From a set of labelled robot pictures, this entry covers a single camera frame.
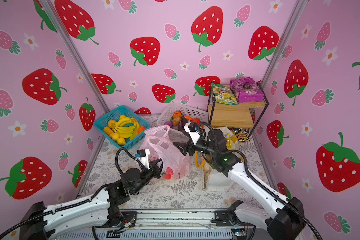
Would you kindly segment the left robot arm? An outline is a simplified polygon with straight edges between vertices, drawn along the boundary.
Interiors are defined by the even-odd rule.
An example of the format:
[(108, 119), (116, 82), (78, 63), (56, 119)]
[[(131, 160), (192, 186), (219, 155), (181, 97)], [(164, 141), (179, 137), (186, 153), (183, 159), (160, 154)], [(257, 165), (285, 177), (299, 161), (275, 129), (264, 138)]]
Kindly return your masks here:
[(160, 159), (131, 168), (114, 183), (101, 186), (94, 194), (59, 205), (33, 204), (20, 223), (0, 234), (0, 240), (15, 230), (20, 240), (52, 240), (89, 227), (117, 227), (118, 233), (134, 225), (135, 215), (121, 213), (119, 206), (128, 202), (163, 169)]

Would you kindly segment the pink plastic grocery bag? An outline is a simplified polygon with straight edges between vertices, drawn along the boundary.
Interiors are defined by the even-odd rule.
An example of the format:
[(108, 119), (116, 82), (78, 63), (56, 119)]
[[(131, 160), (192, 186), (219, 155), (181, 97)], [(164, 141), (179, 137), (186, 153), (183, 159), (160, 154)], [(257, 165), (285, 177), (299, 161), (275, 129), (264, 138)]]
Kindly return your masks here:
[(184, 156), (169, 137), (170, 127), (158, 126), (145, 131), (141, 149), (150, 150), (149, 161), (162, 160), (161, 177), (165, 180), (181, 179), (191, 172), (190, 157)]

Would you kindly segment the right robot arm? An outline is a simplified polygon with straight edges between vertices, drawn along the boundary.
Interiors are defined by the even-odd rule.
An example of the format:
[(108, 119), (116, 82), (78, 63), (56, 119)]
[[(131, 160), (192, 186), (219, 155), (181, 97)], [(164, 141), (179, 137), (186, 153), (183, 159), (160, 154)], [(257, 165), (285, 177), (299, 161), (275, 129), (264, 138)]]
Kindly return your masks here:
[(262, 215), (260, 210), (255, 209), (241, 214), (239, 211), (244, 209), (236, 208), (235, 215), (240, 222), (267, 230), (274, 240), (294, 240), (305, 227), (309, 227), (318, 240), (322, 239), (319, 231), (305, 217), (302, 202), (296, 197), (289, 199), (255, 176), (249, 170), (247, 158), (242, 152), (227, 149), (221, 130), (210, 129), (206, 133), (198, 127), (193, 132), (188, 131), (188, 134), (191, 138), (187, 143), (174, 142), (174, 146), (184, 156), (192, 156), (195, 152), (210, 156), (210, 164), (243, 187), (266, 212)]

